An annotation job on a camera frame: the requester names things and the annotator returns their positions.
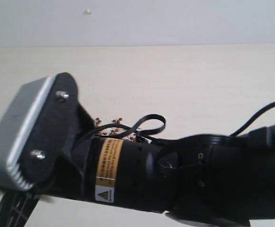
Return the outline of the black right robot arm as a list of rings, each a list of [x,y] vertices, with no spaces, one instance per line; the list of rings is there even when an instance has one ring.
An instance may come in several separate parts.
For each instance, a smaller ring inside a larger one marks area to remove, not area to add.
[[[166,213],[193,226],[248,227],[275,219],[275,125],[235,136],[139,143],[88,137],[49,184],[5,192],[0,227],[23,227],[41,194]]]

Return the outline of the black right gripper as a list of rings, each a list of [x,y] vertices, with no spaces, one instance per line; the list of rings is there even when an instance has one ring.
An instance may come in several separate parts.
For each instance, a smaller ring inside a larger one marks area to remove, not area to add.
[[[93,134],[76,143],[71,158],[57,159],[49,180],[36,192],[75,201],[95,200],[97,138]],[[24,227],[39,202],[39,195],[6,191],[0,200],[0,227]]]

